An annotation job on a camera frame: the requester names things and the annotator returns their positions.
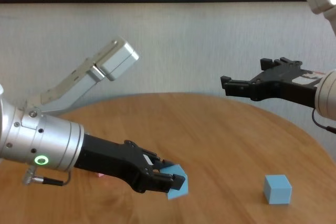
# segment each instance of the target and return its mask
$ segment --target green indicator light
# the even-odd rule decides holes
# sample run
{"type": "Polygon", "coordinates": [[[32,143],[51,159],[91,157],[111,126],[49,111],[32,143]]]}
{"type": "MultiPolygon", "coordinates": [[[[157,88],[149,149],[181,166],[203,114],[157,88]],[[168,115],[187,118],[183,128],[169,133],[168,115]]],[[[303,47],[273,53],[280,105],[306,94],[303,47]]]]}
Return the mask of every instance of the green indicator light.
{"type": "Polygon", "coordinates": [[[38,165],[46,165],[48,164],[49,159],[44,155],[40,155],[40,156],[35,157],[34,161],[38,165]]]}

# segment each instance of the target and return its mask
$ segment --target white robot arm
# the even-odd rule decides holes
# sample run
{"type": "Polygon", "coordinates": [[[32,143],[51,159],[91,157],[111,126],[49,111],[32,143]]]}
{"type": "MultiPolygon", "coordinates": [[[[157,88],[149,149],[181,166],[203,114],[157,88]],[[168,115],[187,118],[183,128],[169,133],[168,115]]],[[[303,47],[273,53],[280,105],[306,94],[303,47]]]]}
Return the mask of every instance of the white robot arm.
{"type": "MultiPolygon", "coordinates": [[[[336,35],[336,0],[307,0],[315,14],[323,13],[336,35]]],[[[321,116],[336,120],[336,70],[328,72],[320,81],[315,99],[321,116]]]]}
{"type": "MultiPolygon", "coordinates": [[[[323,13],[336,35],[336,0],[307,0],[315,14],[323,13]]],[[[281,98],[313,108],[321,116],[336,121],[336,70],[327,74],[301,69],[301,61],[286,58],[261,59],[262,73],[250,81],[222,76],[228,96],[247,97],[253,101],[281,98]]],[[[314,123],[332,133],[336,129],[314,123]]]]}

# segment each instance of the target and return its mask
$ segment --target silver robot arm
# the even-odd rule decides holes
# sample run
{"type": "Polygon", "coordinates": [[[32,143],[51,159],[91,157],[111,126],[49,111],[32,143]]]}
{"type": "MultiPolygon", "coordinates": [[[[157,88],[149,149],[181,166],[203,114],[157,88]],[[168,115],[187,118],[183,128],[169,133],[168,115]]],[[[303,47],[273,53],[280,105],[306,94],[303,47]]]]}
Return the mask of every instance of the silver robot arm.
{"type": "Polygon", "coordinates": [[[0,158],[29,165],[25,185],[66,185],[75,167],[123,179],[139,193],[179,190],[183,176],[157,172],[172,162],[161,161],[155,153],[128,140],[117,144],[90,136],[82,125],[54,116],[71,109],[105,77],[115,80],[138,58],[124,39],[116,38],[55,88],[28,99],[24,109],[8,103],[0,86],[0,158]],[[37,176],[38,167],[68,172],[68,181],[37,176]]]}
{"type": "Polygon", "coordinates": [[[0,157],[65,172],[71,170],[81,150],[84,128],[50,114],[69,110],[94,85],[105,77],[115,80],[138,58],[134,49],[118,37],[55,88],[28,99],[23,110],[4,99],[0,85],[0,157]]]}
{"type": "Polygon", "coordinates": [[[94,57],[86,59],[55,88],[28,99],[27,107],[38,108],[41,113],[64,113],[98,82],[105,77],[114,81],[138,58],[124,39],[116,38],[94,57]]]}

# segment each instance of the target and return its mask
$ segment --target screw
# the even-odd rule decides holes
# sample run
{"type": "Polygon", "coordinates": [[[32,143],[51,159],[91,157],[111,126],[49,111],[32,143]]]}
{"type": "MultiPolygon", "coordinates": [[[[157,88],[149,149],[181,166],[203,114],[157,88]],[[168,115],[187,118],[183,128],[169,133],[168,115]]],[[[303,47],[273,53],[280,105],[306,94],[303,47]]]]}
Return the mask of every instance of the screw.
{"type": "Polygon", "coordinates": [[[31,118],[35,118],[35,117],[37,116],[37,112],[36,112],[36,111],[30,111],[30,112],[29,112],[29,116],[30,116],[31,118]]]}

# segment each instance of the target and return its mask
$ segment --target white wall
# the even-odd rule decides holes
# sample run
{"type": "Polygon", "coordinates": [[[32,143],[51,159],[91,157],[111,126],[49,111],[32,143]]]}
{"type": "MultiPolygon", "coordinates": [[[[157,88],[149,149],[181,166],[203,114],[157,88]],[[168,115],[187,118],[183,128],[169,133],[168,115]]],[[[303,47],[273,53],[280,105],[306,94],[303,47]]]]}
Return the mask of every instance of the white wall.
{"type": "MultiPolygon", "coordinates": [[[[15,105],[56,85],[114,35],[142,59],[77,105],[147,92],[223,97],[220,76],[250,79],[261,58],[302,60],[312,70],[336,67],[332,29],[307,3],[0,5],[0,31],[0,83],[15,105]]],[[[254,105],[302,127],[336,158],[335,136],[313,125],[310,109],[276,99],[254,105]]]]}

